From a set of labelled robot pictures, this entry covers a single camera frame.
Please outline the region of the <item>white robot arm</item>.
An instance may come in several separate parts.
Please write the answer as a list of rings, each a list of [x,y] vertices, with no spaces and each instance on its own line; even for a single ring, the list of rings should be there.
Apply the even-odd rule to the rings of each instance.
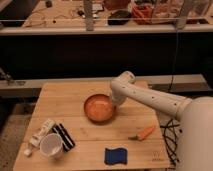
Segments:
[[[115,77],[110,88],[114,106],[130,98],[180,123],[176,171],[213,171],[213,97],[191,99],[138,87],[130,71]]]

